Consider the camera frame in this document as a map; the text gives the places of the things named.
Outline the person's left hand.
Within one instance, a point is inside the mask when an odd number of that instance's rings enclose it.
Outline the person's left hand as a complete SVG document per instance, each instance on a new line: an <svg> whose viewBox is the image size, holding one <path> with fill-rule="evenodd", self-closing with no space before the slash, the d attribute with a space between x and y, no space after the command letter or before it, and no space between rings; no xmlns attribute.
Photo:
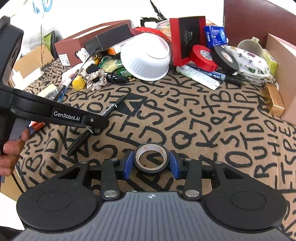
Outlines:
<svg viewBox="0 0 296 241"><path fill-rule="evenodd" d="M15 165L20 158L20 154L30 137L30 130L26 128L17 141L8 141L4 144L4 154L1 155L0 170L1 176L12 175Z"/></svg>

